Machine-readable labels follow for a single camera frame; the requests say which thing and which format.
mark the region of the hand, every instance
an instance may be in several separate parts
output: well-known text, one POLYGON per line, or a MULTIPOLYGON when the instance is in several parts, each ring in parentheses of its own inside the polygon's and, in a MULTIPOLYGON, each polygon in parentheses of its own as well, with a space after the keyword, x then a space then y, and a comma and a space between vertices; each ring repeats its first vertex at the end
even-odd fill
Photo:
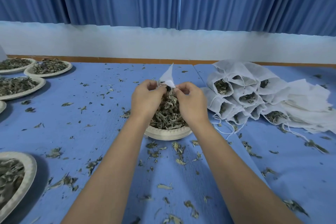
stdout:
POLYGON ((189 126, 209 121, 207 99, 203 91, 191 82, 183 82, 174 89, 180 112, 189 126))
POLYGON ((167 92, 165 86, 157 88, 157 81, 145 80, 137 86, 132 94, 131 116, 145 118, 150 122, 158 109, 163 94, 167 92))

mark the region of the white wall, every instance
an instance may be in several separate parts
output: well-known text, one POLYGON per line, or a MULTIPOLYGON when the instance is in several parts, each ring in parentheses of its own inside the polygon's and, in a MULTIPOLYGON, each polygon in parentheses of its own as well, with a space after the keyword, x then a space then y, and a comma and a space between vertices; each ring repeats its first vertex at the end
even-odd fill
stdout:
POLYGON ((336 37, 0 22, 7 54, 336 64, 336 37))

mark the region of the herb pile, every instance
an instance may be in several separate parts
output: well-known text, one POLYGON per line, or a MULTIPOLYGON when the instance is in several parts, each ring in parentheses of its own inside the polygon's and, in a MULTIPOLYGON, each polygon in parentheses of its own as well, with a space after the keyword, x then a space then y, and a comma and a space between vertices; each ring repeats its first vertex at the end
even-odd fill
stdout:
POLYGON ((42 63, 34 65, 34 74, 51 74, 62 71, 68 66, 59 59, 43 59, 42 63))
POLYGON ((0 160, 0 209, 18 190, 24 175, 25 168, 17 159, 0 160))
POLYGON ((155 112, 150 125, 154 128, 167 130, 187 126, 179 110, 179 101, 172 89, 169 89, 162 96, 161 104, 155 112))
POLYGON ((15 69, 27 66, 29 64, 31 64, 31 61, 27 59, 20 59, 20 58, 6 59, 0 62, 0 70, 15 69))
POLYGON ((28 77, 0 79, 0 97, 30 90, 38 84, 28 77))
POLYGON ((214 83, 217 91, 219 94, 221 95, 226 95, 228 92, 231 91, 230 87, 229 87, 229 84, 227 82, 223 82, 223 80, 219 80, 219 81, 216 81, 214 83))

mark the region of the left hand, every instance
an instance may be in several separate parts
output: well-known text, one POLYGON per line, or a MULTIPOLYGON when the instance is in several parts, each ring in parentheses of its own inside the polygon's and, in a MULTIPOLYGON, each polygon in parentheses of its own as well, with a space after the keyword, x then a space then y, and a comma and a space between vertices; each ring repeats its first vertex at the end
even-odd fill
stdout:
POLYGON ((132 94, 131 116, 145 118, 150 122, 158 109, 163 94, 167 92, 165 86, 157 87, 157 81, 145 80, 135 88, 132 94))

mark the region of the finger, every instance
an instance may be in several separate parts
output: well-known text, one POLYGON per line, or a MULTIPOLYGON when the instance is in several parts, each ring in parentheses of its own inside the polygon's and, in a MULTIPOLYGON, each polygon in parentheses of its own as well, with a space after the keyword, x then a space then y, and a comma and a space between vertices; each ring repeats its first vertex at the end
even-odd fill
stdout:
POLYGON ((191 91, 197 88, 197 86, 191 82, 183 82, 176 87, 183 91, 184 94, 189 94, 191 91))
POLYGON ((186 97, 186 95, 178 88, 174 88, 174 92, 179 101, 186 97))

